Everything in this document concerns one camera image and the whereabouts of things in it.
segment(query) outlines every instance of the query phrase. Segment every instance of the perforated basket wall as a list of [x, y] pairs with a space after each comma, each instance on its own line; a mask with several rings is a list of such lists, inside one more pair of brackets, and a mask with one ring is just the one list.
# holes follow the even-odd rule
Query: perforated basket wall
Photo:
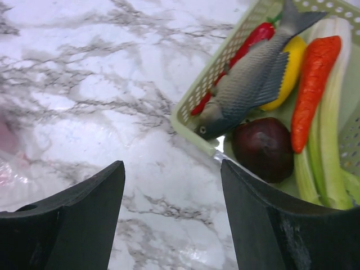
[[[357, 47], [360, 45], [360, 10], [343, 1], [329, 1], [329, 0], [293, 0], [299, 11], [327, 11], [329, 16], [338, 16], [347, 19], [352, 25], [353, 44]], [[223, 42], [217, 50], [213, 58], [209, 61], [207, 66], [200, 73], [198, 78], [192, 84], [190, 89], [186, 92], [183, 98], [172, 114], [172, 125], [174, 129], [183, 137], [197, 145], [201, 150], [212, 156], [215, 153], [214, 145], [204, 141], [199, 136], [195, 135], [192, 127], [196, 122], [196, 117], [190, 115], [194, 107], [199, 104], [200, 100], [205, 96], [208, 89], [212, 86], [213, 82], [217, 79], [218, 75], [223, 71], [224, 65], [235, 52], [243, 44], [244, 40], [249, 34], [261, 23], [266, 20], [266, 17], [275, 17], [282, 9], [282, 0], [259, 0], [253, 4], [243, 18], [235, 25], [233, 31], [228, 38]], [[360, 69], [360, 51], [359, 54], [353, 54], [352, 57], [357, 57], [353, 60], [353, 65], [357, 65]], [[351, 168], [352, 171], [360, 173], [360, 156], [355, 157], [354, 152], [360, 154], [360, 136], [355, 135], [354, 130], [358, 129], [360, 132], [360, 122], [355, 125], [355, 120], [360, 116], [360, 110], [357, 103], [360, 99], [360, 90], [355, 92], [355, 87], [360, 86], [360, 79], [354, 81], [351, 85], [354, 95], [350, 96], [348, 101], [351, 103], [347, 107], [346, 113], [342, 114], [339, 122], [341, 122], [340, 133], [340, 146], [341, 146], [341, 160], [342, 163]], [[343, 141], [349, 140], [345, 137], [349, 136], [353, 141], [352, 144], [344, 143]]]

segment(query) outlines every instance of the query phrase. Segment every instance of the fish body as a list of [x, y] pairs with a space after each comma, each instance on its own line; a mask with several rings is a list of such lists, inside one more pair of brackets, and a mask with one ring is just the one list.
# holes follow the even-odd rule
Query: fish body
[[299, 13], [292, 0], [285, 0], [280, 27], [269, 41], [255, 45], [218, 82], [215, 97], [199, 116], [195, 133], [212, 140], [239, 125], [253, 108], [277, 99], [289, 58], [283, 52], [296, 35], [327, 15]]

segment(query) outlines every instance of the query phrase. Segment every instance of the marble surface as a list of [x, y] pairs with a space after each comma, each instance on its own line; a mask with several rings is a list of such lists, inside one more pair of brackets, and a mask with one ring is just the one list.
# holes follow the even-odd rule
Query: marble surface
[[125, 163], [110, 270], [237, 269], [219, 167], [169, 115], [247, 6], [0, 1], [0, 110], [38, 196]]

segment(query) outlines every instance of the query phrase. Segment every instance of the yellow pepper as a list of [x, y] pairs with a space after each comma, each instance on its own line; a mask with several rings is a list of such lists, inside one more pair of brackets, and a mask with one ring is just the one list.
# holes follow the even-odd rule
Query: yellow pepper
[[264, 111], [272, 111], [278, 108], [287, 99], [299, 79], [306, 47], [307, 44], [305, 41], [297, 35], [283, 49], [284, 52], [289, 52], [289, 62], [286, 66], [279, 97], [277, 100], [262, 105], [260, 109]]

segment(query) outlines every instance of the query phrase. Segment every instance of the basket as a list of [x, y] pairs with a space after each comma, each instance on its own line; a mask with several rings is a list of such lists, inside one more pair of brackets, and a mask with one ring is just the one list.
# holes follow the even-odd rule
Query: basket
[[[344, 79], [338, 129], [341, 164], [347, 171], [360, 175], [360, 76], [357, 75], [360, 69], [360, 9], [342, 0], [293, 1], [299, 11], [327, 11], [328, 17], [342, 17], [353, 26], [352, 59]], [[205, 96], [223, 71], [225, 63], [234, 56], [248, 35], [263, 23], [266, 17], [275, 17], [282, 10], [282, 4], [282, 0], [258, 0], [252, 4], [172, 112], [171, 122], [175, 131], [211, 157], [218, 159], [218, 155], [222, 155], [233, 159], [227, 137], [221, 136], [214, 142], [200, 138], [193, 132], [197, 119], [191, 116], [190, 112]], [[293, 91], [280, 108], [267, 112], [262, 117], [276, 117], [290, 129], [295, 100], [296, 91]]]

